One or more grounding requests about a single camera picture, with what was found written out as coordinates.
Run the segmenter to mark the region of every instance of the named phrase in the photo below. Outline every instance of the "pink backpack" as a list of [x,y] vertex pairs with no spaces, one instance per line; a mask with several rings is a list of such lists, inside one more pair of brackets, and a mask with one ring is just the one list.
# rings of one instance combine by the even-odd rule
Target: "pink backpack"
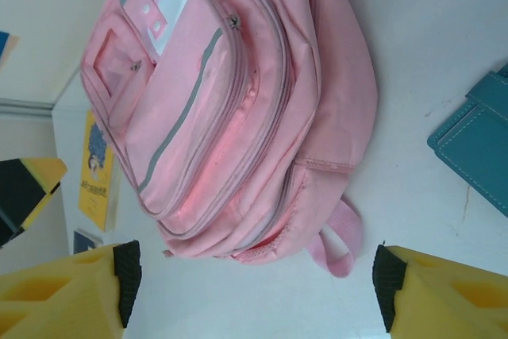
[[376,87],[348,0],[107,0],[82,77],[169,256],[265,264],[307,247],[351,271],[363,230],[341,196]]

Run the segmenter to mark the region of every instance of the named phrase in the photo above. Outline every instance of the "blue wallet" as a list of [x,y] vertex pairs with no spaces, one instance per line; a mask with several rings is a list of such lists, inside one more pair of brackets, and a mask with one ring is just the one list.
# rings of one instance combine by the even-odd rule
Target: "blue wallet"
[[427,143],[508,217],[508,65],[488,73]]

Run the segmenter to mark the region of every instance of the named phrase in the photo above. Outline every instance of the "backpack handle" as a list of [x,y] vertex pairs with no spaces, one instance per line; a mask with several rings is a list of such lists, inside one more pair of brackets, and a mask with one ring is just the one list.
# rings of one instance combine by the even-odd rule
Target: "backpack handle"
[[360,254],[364,227],[360,216],[343,200],[340,200],[326,225],[345,243],[346,254],[331,242],[321,230],[306,249],[319,266],[337,278],[346,277],[352,270],[355,258]]

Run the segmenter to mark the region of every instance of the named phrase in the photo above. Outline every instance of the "book cover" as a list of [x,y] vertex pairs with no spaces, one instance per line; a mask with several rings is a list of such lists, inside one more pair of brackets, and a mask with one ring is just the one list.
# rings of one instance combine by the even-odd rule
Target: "book cover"
[[97,237],[93,237],[79,229],[74,231],[74,254],[86,252],[101,245],[102,241]]
[[87,113],[79,188],[79,209],[103,232],[113,228],[118,198],[118,170],[91,111]]

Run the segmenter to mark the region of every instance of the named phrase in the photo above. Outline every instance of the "white wall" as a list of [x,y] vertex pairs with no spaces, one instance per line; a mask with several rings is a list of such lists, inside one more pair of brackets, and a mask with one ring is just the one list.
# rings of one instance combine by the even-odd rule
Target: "white wall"
[[[50,119],[0,116],[0,137],[0,160],[56,156]],[[57,191],[30,228],[0,249],[0,274],[67,255],[64,207],[62,195]]]
[[0,30],[20,38],[0,70],[0,98],[53,103],[104,1],[0,0]]

